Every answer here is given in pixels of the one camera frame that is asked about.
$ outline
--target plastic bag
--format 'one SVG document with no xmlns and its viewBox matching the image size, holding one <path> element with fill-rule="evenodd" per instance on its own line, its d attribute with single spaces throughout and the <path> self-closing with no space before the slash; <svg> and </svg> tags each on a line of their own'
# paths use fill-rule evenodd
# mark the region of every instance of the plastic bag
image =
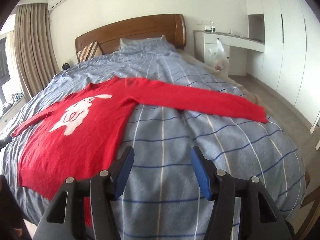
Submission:
<svg viewBox="0 0 320 240">
<path fill-rule="evenodd" d="M 222 70 L 224 68 L 226 69 L 229 68 L 228 57 L 219 39 L 217 39 L 217 49 L 210 50 L 209 58 L 210 58 L 209 66 L 215 68 L 215 70 Z"/>
</svg>

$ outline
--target red sweater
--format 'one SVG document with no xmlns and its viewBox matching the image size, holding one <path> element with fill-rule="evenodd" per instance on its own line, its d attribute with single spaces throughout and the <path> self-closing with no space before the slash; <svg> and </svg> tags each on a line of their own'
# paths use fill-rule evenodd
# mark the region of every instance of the red sweater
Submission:
<svg viewBox="0 0 320 240">
<path fill-rule="evenodd" d="M 137 104 L 268 121 L 263 107 L 239 96 L 115 76 L 103 83 L 88 84 L 15 129 L 12 136 L 42 120 L 20 157 L 20 186 L 51 200 L 67 177 L 87 179 L 108 169 Z"/>
</svg>

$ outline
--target curtain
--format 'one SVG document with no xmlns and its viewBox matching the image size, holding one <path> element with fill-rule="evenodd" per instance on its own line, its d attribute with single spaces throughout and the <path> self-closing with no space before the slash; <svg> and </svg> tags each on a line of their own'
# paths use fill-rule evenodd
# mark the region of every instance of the curtain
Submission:
<svg viewBox="0 0 320 240">
<path fill-rule="evenodd" d="M 22 86 L 19 78 L 16 50 L 14 47 L 14 34 L 9 32 L 7 34 L 6 41 L 6 54 L 7 54 L 7 65 L 9 70 L 10 79 L 14 85 L 14 93 L 19 93 L 22 91 Z"/>
<path fill-rule="evenodd" d="M 29 101 L 59 72 L 52 48 L 47 4 L 18 6 L 14 43 L 22 90 Z"/>
</svg>

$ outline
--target white rabbit graphic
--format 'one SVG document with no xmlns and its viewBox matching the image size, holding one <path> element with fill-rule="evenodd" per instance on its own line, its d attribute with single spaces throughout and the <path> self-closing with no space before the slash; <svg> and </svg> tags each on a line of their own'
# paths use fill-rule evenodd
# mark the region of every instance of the white rabbit graphic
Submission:
<svg viewBox="0 0 320 240">
<path fill-rule="evenodd" d="M 64 135 L 70 135 L 73 131 L 81 125 L 83 119 L 89 113 L 89 107 L 92 105 L 92 101 L 95 98 L 111 98 L 112 95 L 96 95 L 94 97 L 89 97 L 82 99 L 78 103 L 75 103 L 72 106 L 69 106 L 66 109 L 66 112 L 63 114 L 61 119 L 50 129 L 49 132 L 56 130 L 59 127 L 66 126 Z"/>
</svg>

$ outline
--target sweater sleeve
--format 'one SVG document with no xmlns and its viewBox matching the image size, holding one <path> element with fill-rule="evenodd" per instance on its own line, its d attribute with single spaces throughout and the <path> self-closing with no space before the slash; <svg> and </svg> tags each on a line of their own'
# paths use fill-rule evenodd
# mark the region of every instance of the sweater sleeve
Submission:
<svg viewBox="0 0 320 240">
<path fill-rule="evenodd" d="M 130 81 L 129 79 L 126 81 L 128 93 L 140 104 L 268 122 L 264 108 L 246 98 L 145 78 L 132 78 Z"/>
<path fill-rule="evenodd" d="M 41 112 L 35 114 L 33 117 L 27 119 L 21 125 L 19 125 L 11 134 L 12 137 L 16 137 L 20 135 L 25 129 L 27 129 L 30 125 L 36 124 L 46 117 L 50 116 L 52 112 L 58 107 L 59 102 L 52 104 Z"/>
</svg>

